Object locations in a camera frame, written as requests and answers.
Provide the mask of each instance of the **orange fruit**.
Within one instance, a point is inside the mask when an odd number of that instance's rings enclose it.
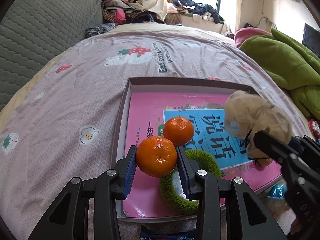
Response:
[[[144,139],[136,151],[136,163],[140,170],[155,178],[169,174],[176,166],[177,159],[172,142],[160,136]]]
[[[172,141],[175,147],[187,144],[194,134],[192,123],[182,116],[169,119],[163,127],[163,136]]]

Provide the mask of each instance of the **power cord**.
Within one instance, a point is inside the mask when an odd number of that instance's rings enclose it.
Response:
[[[274,22],[270,21],[269,18],[267,18],[267,17],[262,17],[262,18],[260,19],[258,25],[256,26],[256,28],[258,28],[258,26],[260,25],[262,19],[266,19],[267,24],[269,24],[269,25],[271,25],[271,26],[274,25],[274,27],[277,28],[277,25],[276,25]]]

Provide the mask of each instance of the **bed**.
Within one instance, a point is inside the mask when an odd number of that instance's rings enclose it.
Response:
[[[171,63],[162,68],[158,53],[164,50]],[[70,178],[94,178],[109,168],[126,80],[139,76],[215,78],[252,86],[288,114],[294,135],[312,137],[307,120],[290,98],[235,48],[232,39],[183,26],[118,26],[56,56],[0,113],[0,140],[12,142],[0,154],[0,214],[17,240],[28,238]],[[81,131],[87,126],[93,127],[95,136],[84,144]],[[92,209],[91,202],[89,239],[93,239]],[[289,221],[282,221],[286,229]],[[148,227],[169,233],[191,230],[195,223]],[[122,239],[139,238],[139,225],[120,222],[119,226]]]

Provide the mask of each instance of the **green plush toy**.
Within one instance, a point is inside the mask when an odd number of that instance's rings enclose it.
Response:
[[[210,154],[201,150],[188,150],[186,155],[189,159],[195,160],[201,169],[204,169],[217,178],[221,178],[221,172],[215,159]],[[193,215],[198,212],[198,202],[189,201],[177,194],[173,188],[172,176],[177,170],[175,168],[168,175],[160,178],[160,192],[165,202],[173,209],[183,212],[187,215]]]

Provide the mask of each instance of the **gray quilted headboard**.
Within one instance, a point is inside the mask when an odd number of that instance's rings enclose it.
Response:
[[[101,0],[15,0],[0,23],[0,110],[52,58],[102,24]]]

